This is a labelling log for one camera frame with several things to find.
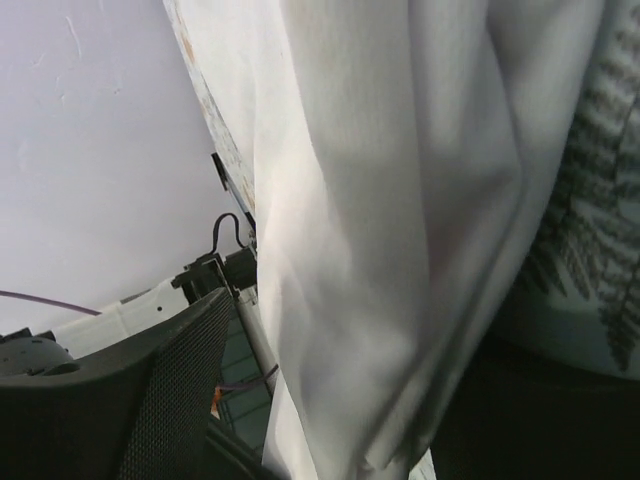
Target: white wall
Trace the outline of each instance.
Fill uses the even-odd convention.
[[[160,0],[3,0],[0,88],[0,289],[99,308],[210,248],[231,201]],[[0,333],[74,317],[0,299]]]

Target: wall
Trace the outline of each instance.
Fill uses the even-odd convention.
[[[0,88],[0,289],[100,308],[210,248],[232,206],[161,1],[4,0]],[[76,316],[0,299],[0,333]]]

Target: cable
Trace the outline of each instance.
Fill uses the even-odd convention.
[[[79,305],[73,305],[72,303],[60,302],[58,300],[51,300],[49,298],[36,297],[35,295],[27,295],[26,293],[8,292],[6,290],[0,290],[0,297],[15,298],[16,300],[25,300],[27,302],[42,303],[44,305],[51,305],[53,307],[66,308],[67,310],[73,310],[74,312],[86,313],[87,315],[93,315],[93,316],[102,315],[102,312],[99,312],[97,310],[81,307]]]
[[[218,217],[218,219],[216,220],[216,223],[213,225],[213,249],[211,250],[211,253],[216,253],[216,250],[218,250],[218,237],[220,236],[220,225],[222,224],[222,221],[227,217],[231,217],[233,219],[233,223],[235,223],[236,243],[240,248],[246,247],[246,245],[243,245],[242,242],[240,241],[240,220],[238,220],[238,217],[231,212],[223,213]]]
[[[250,382],[239,382],[239,383],[223,383],[218,385],[218,388],[223,392],[234,392],[234,391],[244,391],[244,390],[252,390],[256,387],[259,387],[267,380],[269,380],[275,373],[278,371],[278,365],[276,364],[269,372],[255,380],[251,380]]]

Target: white fabric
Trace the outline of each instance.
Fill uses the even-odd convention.
[[[254,161],[265,463],[405,480],[534,237],[603,2],[196,3]]]

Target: black mesh surface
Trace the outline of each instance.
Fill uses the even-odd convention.
[[[232,300],[224,292],[204,321],[158,353],[120,465],[119,480],[191,479],[197,474],[224,352]]]

